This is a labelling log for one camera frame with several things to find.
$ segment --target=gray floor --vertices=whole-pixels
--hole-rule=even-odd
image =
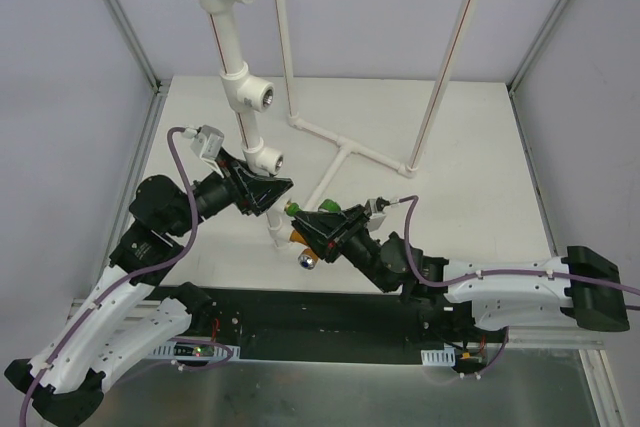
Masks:
[[[598,425],[577,352],[509,350],[480,381],[446,384],[451,374],[441,369],[241,362],[178,373],[161,366],[116,386],[85,425]]]

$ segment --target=green object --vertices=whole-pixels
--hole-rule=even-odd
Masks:
[[[284,213],[287,214],[289,217],[293,217],[294,215],[296,215],[301,210],[302,209],[300,208],[300,206],[298,204],[296,204],[295,202],[292,202],[292,203],[288,204],[285,207]]]
[[[324,199],[320,204],[320,207],[318,207],[318,210],[325,212],[340,212],[342,209],[336,201],[331,199]]]

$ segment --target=white table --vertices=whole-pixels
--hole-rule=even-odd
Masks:
[[[282,99],[281,79],[276,96]],[[409,157],[433,83],[406,80],[296,79],[301,116],[338,131],[393,158]],[[286,122],[276,97],[258,117],[267,145],[285,153],[282,176],[291,177],[295,201],[304,203],[337,148],[297,131]],[[165,135],[175,125],[215,126],[225,148],[242,158],[235,115],[218,78],[174,77],[143,177],[165,174],[181,185]],[[196,159],[188,141],[176,138],[191,179],[210,169]],[[523,261],[550,255],[523,147],[504,84],[452,82],[414,179],[359,156],[350,156],[326,197],[343,208],[367,198],[417,193],[412,244],[426,255],[474,261]],[[406,207],[389,210],[381,239],[402,236]],[[329,292],[378,292],[344,259],[298,266],[299,246],[277,251],[266,218],[242,216],[234,207],[201,225],[189,255],[164,284],[184,281],[207,287]]]

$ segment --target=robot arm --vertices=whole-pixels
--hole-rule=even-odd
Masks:
[[[195,142],[201,139],[198,132]],[[293,186],[290,179],[251,172],[245,162],[235,159],[220,145],[213,148],[209,145],[205,154],[215,159],[220,173],[212,172],[201,183],[194,183],[199,222],[231,204],[245,215],[261,215]],[[129,210],[135,221],[110,255],[110,265],[65,329],[38,355],[30,360],[14,360],[5,371],[8,380],[27,393],[44,369],[32,395],[33,407],[55,425],[80,425],[97,409],[104,393],[147,352],[193,327],[194,322],[204,319],[211,326],[217,316],[206,294],[192,284],[184,284],[165,299],[154,314],[132,329],[113,336],[127,313],[161,283],[173,266],[131,278],[99,303],[98,298],[126,275],[174,259],[183,247],[173,237],[184,235],[192,225],[187,195],[161,175],[140,184]],[[87,320],[65,339],[76,321],[84,318]],[[51,365],[46,364],[61,343],[64,346],[55,360]]]
[[[377,199],[382,210],[389,202]],[[400,289],[403,302],[430,305],[463,305],[467,318],[456,322],[484,331],[508,326],[556,326],[577,323],[579,327],[602,332],[629,329],[621,291],[575,282],[562,276],[573,274],[620,282],[615,265],[586,247],[569,247],[567,257],[521,264],[477,264],[429,257],[411,247],[414,264],[421,275],[438,286],[418,282],[407,260],[406,246],[395,232],[380,243],[369,234],[372,209],[356,205],[333,212],[294,214],[296,234],[315,255],[326,262],[344,256],[382,292]],[[482,275],[496,269],[539,271],[539,275]],[[467,280],[447,281],[469,275]],[[431,322],[438,322],[434,312]]]

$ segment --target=white wall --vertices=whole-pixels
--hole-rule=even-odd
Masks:
[[[640,0],[576,0],[517,105],[558,243],[591,246],[640,287]],[[633,330],[607,350],[640,425],[640,315],[629,316]]]
[[[161,78],[215,75],[218,54],[197,0],[120,0]],[[555,0],[480,0],[459,80],[508,81]],[[433,79],[461,0],[287,0],[295,74]],[[258,75],[282,74],[274,0],[236,7]]]
[[[150,90],[102,0],[0,0],[0,367],[84,295]],[[2,425],[22,396],[2,378]]]

